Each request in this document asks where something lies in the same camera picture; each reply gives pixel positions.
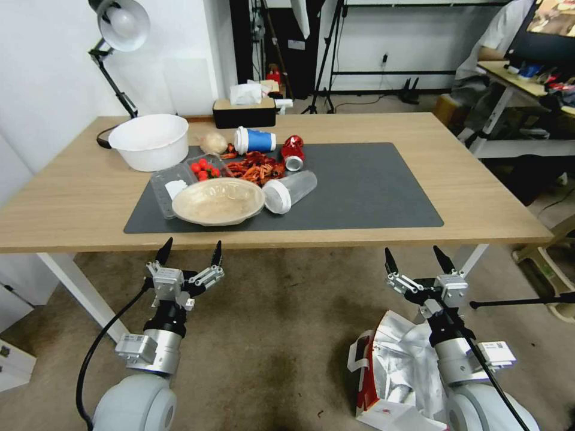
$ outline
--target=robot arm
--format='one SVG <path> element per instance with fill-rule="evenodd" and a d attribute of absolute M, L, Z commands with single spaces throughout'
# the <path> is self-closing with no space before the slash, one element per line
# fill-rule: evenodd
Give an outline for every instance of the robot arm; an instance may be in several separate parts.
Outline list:
<path fill-rule="evenodd" d="M 116 345 L 116 353 L 126 361 L 126 367 L 137 373 L 106 392 L 96 408 L 93 425 L 92 420 L 86 421 L 89 430 L 170 430 L 177 406 L 170 381 L 180 361 L 181 340 L 186 336 L 186 314 L 193 310 L 195 296 L 224 277 L 221 241 L 216 246 L 210 266 L 200 273 L 164 267 L 171 244 L 170 238 L 158 251 L 156 260 L 146 264 L 151 277 L 146 278 L 142 292 L 153 286 L 156 293 L 152 303 L 156 308 L 155 316 L 145 323 L 143 334 L 126 333 Z M 78 378 L 80 394 L 82 383 L 81 373 Z M 86 419 L 81 402 L 78 410 Z"/>
<path fill-rule="evenodd" d="M 447 393 L 446 416 L 454 431 L 538 431 L 531 414 L 503 392 L 492 371 L 512 366 L 515 357 L 504 341 L 475 343 L 458 309 L 468 283 L 438 248 L 435 255 L 445 274 L 412 280 L 399 273 L 386 248 L 387 283 L 417 305 L 431 328 L 429 342 Z"/>

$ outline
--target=white cup lid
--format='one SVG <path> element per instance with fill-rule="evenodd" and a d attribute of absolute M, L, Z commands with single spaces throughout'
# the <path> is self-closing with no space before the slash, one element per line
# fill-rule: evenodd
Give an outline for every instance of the white cup lid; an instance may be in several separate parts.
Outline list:
<path fill-rule="evenodd" d="M 247 152 L 247 129 L 240 126 L 234 132 L 234 148 L 239 154 Z"/>
<path fill-rule="evenodd" d="M 285 214 L 292 208 L 289 190 L 278 180 L 269 180 L 263 186 L 265 207 L 272 213 Z"/>

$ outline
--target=lamp shade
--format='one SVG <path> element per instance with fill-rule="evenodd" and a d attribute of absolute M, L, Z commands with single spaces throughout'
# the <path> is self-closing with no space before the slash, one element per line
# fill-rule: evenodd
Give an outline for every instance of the lamp shade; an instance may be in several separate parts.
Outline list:
<path fill-rule="evenodd" d="M 98 15 L 98 28 L 104 40 L 118 51 L 140 48 L 150 32 L 146 10 L 134 0 L 91 0 Z"/>

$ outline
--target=blue paper cup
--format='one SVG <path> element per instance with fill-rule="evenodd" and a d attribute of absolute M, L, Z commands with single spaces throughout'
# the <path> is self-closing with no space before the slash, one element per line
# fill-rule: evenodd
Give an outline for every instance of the blue paper cup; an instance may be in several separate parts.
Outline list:
<path fill-rule="evenodd" d="M 276 149 L 276 134 L 240 126 L 234 133 L 234 147 L 238 154 L 250 151 L 269 153 Z"/>
<path fill-rule="evenodd" d="M 542 67 L 541 65 L 537 64 L 526 64 L 519 70 L 519 78 L 524 80 L 533 78 L 535 75 L 539 73 L 541 67 Z"/>

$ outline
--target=tissue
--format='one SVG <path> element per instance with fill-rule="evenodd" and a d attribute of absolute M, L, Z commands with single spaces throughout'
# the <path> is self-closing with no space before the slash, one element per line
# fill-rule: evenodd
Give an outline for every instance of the tissue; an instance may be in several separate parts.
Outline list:
<path fill-rule="evenodd" d="M 259 105 L 262 102 L 262 84 L 240 84 L 229 88 L 231 105 Z"/>

